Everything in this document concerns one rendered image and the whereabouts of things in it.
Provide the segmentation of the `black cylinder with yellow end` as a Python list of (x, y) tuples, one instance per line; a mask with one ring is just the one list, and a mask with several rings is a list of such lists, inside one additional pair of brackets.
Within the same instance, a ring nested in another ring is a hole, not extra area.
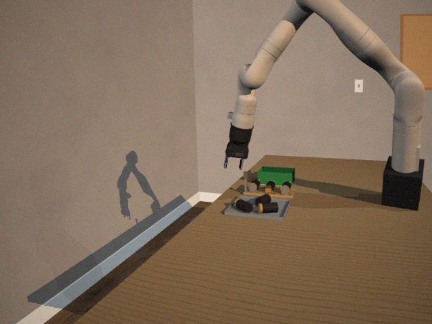
[(245, 200), (242, 199), (237, 199), (234, 203), (235, 207), (246, 212), (246, 213), (250, 213), (253, 210), (253, 205), (249, 202), (246, 202)]
[(278, 212), (277, 202), (259, 203), (259, 213), (275, 213)]
[(256, 184), (256, 189), (260, 186), (260, 181), (255, 179), (250, 184)]
[(266, 186), (271, 186), (271, 191), (272, 191), (275, 187), (275, 182), (273, 180), (270, 180), (267, 182)]
[(258, 206), (259, 203), (270, 203), (272, 201), (272, 196), (270, 194), (264, 194), (255, 199), (255, 204)]
[(291, 188), (291, 183), (290, 182), (284, 182), (282, 186), (287, 186), (288, 187), (288, 191)]

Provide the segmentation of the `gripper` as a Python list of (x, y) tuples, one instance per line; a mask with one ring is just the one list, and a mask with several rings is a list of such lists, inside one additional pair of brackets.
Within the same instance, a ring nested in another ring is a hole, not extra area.
[(231, 119), (231, 128), (229, 131), (229, 142), (225, 150), (224, 168), (227, 168), (227, 158), (241, 158), (239, 168), (242, 170), (244, 159), (248, 158), (248, 144), (251, 139), (252, 129), (254, 128), (254, 114), (245, 115), (234, 112), (228, 112), (227, 118)]

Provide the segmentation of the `green open-top box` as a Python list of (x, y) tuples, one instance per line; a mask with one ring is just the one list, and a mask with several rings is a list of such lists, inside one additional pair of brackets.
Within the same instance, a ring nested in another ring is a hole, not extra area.
[(284, 182), (290, 182), (292, 187), (294, 178), (295, 168), (262, 166), (258, 170), (258, 180), (260, 180), (261, 185), (266, 185), (268, 181), (273, 180), (276, 186), (282, 186)]

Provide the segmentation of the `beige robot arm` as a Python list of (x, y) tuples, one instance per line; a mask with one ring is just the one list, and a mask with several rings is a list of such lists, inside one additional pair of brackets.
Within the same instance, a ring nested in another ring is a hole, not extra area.
[(252, 64), (240, 68), (234, 110), (245, 115), (255, 114), (256, 89), (263, 85), (273, 64), (314, 12), (332, 27), (349, 51), (390, 85), (395, 94), (391, 167), (400, 173), (419, 171), (424, 84), (340, 0), (293, 0), (285, 16), (257, 49)]

